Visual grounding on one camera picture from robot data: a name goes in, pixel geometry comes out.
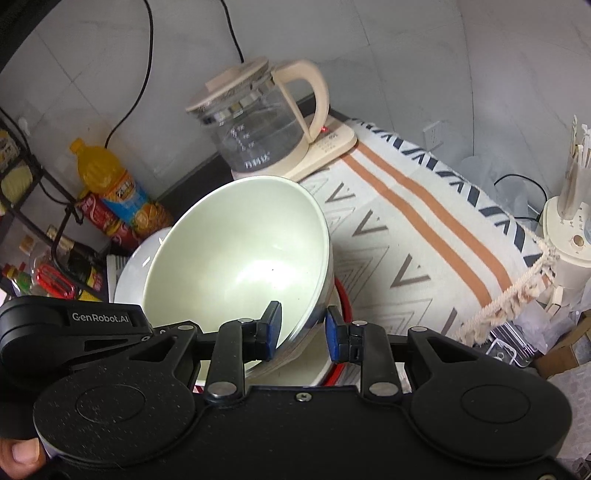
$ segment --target cardboard box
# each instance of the cardboard box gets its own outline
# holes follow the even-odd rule
[[[542,377],[548,378],[591,360],[591,312],[584,312],[583,316],[572,332],[547,354],[534,361]]]

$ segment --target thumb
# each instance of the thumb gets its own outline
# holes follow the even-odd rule
[[[0,439],[0,468],[14,480],[21,480],[39,470],[46,458],[38,439]]]

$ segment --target kettle lid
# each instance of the kettle lid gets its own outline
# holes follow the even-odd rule
[[[238,93],[246,85],[256,82],[269,68],[266,57],[257,57],[240,65],[230,67],[208,81],[201,91],[193,97],[187,112],[202,113],[216,103],[222,102]]]

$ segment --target orange juice bottle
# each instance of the orange juice bottle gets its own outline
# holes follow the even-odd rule
[[[72,142],[70,150],[78,157],[78,174],[86,187],[141,238],[172,225],[166,209],[150,200],[112,152],[88,146],[80,138]]]

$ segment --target appliance handle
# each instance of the appliance handle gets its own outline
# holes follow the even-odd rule
[[[320,69],[309,60],[295,60],[275,67],[272,76],[273,81],[280,88],[281,93],[283,93],[287,104],[294,112],[295,118],[304,131],[306,140],[308,143],[312,143],[320,135],[320,131],[328,117],[330,106],[329,88]],[[312,86],[316,97],[316,111],[314,112],[314,118],[309,128],[296,101],[285,86],[285,84],[298,79],[307,81]]]

